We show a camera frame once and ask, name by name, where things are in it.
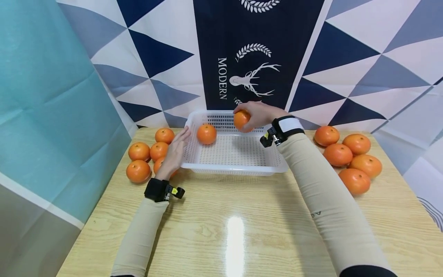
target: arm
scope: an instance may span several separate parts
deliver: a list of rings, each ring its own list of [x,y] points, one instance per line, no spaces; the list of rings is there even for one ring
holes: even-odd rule
[[[270,124],[290,115],[261,102],[240,104],[251,114],[243,129]],[[301,128],[292,120],[293,128]],[[359,206],[323,155],[304,133],[290,136],[277,149],[291,169],[303,199],[340,277],[396,277],[390,271]]]
[[[161,180],[169,181],[171,175],[180,168],[183,149],[189,136],[190,131],[187,127],[175,136],[155,179],[149,180],[148,187],[160,185]],[[168,205],[169,201],[156,203],[148,198],[142,200],[117,252],[111,272],[113,277],[146,275],[157,229]]]
[[[112,276],[145,276],[155,235],[168,205],[168,201],[142,200],[117,252]]]

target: hand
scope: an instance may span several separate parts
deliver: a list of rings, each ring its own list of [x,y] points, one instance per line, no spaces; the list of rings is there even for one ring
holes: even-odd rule
[[[188,144],[191,131],[186,126],[179,132],[168,147],[166,157],[155,175],[156,179],[169,180],[171,175],[180,168],[183,161],[184,148]]]
[[[237,113],[242,109],[248,111],[248,113],[251,115],[251,119],[243,126],[243,130],[262,127],[267,124],[271,124],[276,118],[291,115],[283,109],[254,101],[249,101],[247,103],[238,105],[235,108],[234,113]]]

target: white plastic basket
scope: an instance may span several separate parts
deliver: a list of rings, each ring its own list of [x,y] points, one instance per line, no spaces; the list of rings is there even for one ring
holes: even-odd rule
[[[204,123],[217,130],[217,140],[211,145],[202,145],[197,140],[197,129]],[[288,170],[274,144],[265,148],[260,143],[270,125],[241,133],[234,127],[232,110],[199,110],[189,115],[186,126],[192,134],[185,148],[183,168],[198,173],[256,176]]]

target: wooden table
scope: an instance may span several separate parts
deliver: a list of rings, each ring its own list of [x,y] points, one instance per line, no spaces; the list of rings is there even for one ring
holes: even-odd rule
[[[155,131],[140,129],[133,142],[152,145]],[[342,132],[342,138],[350,133]],[[367,135],[373,145],[369,153],[382,161],[384,170],[356,201],[399,276],[442,276],[443,234]],[[124,155],[58,277],[110,275],[145,189],[126,178],[129,161]],[[186,194],[172,199],[163,217],[148,277],[335,276],[290,172],[254,177],[181,169],[171,183]]]

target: white deer head logo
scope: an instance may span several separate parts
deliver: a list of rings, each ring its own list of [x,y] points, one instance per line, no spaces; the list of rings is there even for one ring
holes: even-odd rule
[[[257,86],[257,84],[252,84],[252,83],[251,83],[251,80],[252,80],[252,79],[260,78],[260,77],[255,77],[255,75],[257,74],[257,72],[259,72],[259,71],[260,71],[261,69],[263,69],[263,68],[272,68],[272,69],[274,69],[274,70],[280,72],[280,71],[278,70],[278,68],[276,68],[276,66],[281,66],[281,65],[278,65],[278,64],[270,64],[270,65],[267,65],[267,64],[268,64],[268,62],[265,62],[264,64],[262,64],[261,66],[259,66],[259,67],[258,67],[257,69],[255,69],[254,71],[250,71],[250,72],[246,73],[246,75],[245,75],[244,77],[240,77],[240,76],[232,76],[232,77],[229,79],[229,82],[230,82],[231,85],[233,85],[233,86],[243,85],[243,86],[245,87],[246,90],[252,91],[252,92],[255,93],[255,95],[258,96],[258,97],[262,97],[263,95],[266,95],[266,96],[273,95],[273,94],[271,94],[271,92],[273,92],[273,91],[275,91],[275,90],[271,90],[271,91],[268,91],[268,92],[266,92],[266,93],[258,93],[258,92],[255,90],[255,88],[254,88],[254,86]]]

